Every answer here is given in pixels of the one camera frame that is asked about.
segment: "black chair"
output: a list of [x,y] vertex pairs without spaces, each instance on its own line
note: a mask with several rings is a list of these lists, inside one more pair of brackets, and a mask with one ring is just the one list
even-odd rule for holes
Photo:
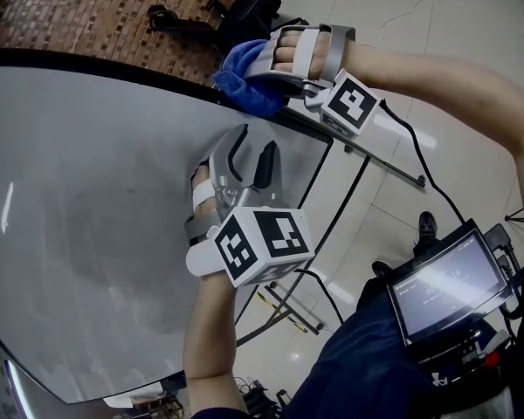
[[[215,30],[206,22],[182,20],[174,11],[157,4],[148,10],[149,26],[153,32],[188,34],[199,41],[215,45],[221,52],[228,52],[243,42],[270,38],[272,20],[278,18],[280,5],[281,0],[235,0],[227,10],[218,0],[209,0],[206,10],[215,10],[223,19]],[[307,24],[298,17],[287,24],[303,22]]]

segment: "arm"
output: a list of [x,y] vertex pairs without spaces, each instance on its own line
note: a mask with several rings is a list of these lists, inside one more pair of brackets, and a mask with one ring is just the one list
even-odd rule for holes
[[[206,180],[209,170],[201,167],[193,185]],[[207,200],[196,208],[203,216],[215,208]],[[246,412],[246,406],[233,377],[237,351],[234,325],[235,288],[227,273],[200,278],[198,298],[184,339],[184,373],[189,389],[192,415],[203,409],[229,408]]]
[[[280,40],[276,70],[290,72],[299,33]],[[309,77],[318,79],[328,54],[321,33]],[[524,90],[495,72],[451,58],[381,52],[349,41],[343,66],[367,86],[401,93],[437,106],[498,142],[514,157],[524,202]]]

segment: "velcro strap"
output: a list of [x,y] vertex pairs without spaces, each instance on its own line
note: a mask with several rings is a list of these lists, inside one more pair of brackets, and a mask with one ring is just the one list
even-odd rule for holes
[[293,57],[293,74],[308,78],[319,32],[320,30],[317,29],[306,29],[300,34],[299,42],[295,47],[295,56]]
[[201,205],[206,200],[212,198],[215,195],[216,191],[213,189],[211,179],[204,180],[192,190],[192,210],[196,211],[198,205]]

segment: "blue towel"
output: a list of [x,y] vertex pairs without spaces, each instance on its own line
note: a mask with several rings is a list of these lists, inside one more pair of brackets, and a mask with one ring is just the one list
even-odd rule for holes
[[212,78],[217,88],[232,102],[255,116],[270,116],[281,110],[284,97],[260,82],[245,82],[246,69],[264,49],[265,40],[251,40],[235,46],[222,69]]

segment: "forearm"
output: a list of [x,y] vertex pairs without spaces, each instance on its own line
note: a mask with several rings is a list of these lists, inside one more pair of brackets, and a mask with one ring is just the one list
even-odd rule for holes
[[203,277],[184,341],[188,379],[228,374],[237,350],[234,324],[235,289],[222,271]]
[[495,72],[463,60],[380,52],[350,44],[348,70],[370,87],[437,106],[524,155],[524,90]]

